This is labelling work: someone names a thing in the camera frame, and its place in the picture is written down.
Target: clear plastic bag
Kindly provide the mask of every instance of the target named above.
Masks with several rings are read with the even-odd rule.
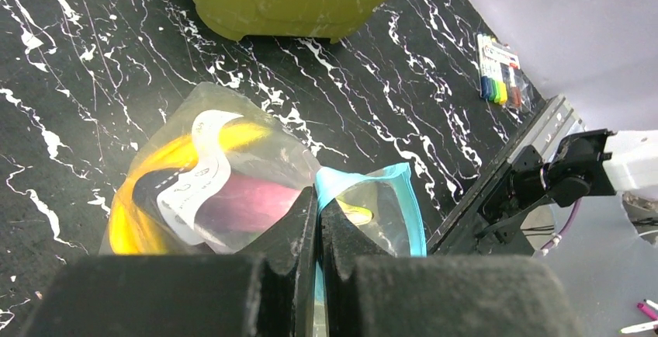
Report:
[[[286,214],[319,168],[278,120],[202,83],[137,153],[107,242],[116,254],[236,252]]]
[[[529,112],[534,98],[518,55],[492,36],[479,33],[476,38],[480,97],[507,108]]]
[[[425,256],[427,246],[409,164],[391,165],[368,175],[321,168],[316,175],[319,214],[336,199],[345,216],[368,238],[394,256]],[[316,268],[313,334],[324,336],[324,277]]]

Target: pink marker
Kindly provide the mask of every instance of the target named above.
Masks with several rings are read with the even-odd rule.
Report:
[[[651,307],[647,306],[643,302],[638,303],[638,309],[644,313],[644,315],[648,316],[651,320],[658,320],[658,315],[656,315],[656,312],[654,312]]]

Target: white wall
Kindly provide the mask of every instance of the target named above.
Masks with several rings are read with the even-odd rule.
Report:
[[[588,128],[658,129],[658,0],[470,0]]]

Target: blue plastic bag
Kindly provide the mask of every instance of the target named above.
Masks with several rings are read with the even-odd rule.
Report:
[[[323,167],[315,176],[318,214],[336,199],[347,218],[389,254],[426,256],[423,220],[410,178],[407,163],[387,166],[368,175]],[[324,277],[319,264],[314,314],[314,334],[325,335]]]

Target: white device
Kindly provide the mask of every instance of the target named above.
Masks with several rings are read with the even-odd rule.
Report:
[[[608,137],[603,162],[610,184],[619,192],[658,186],[658,130],[619,131]]]

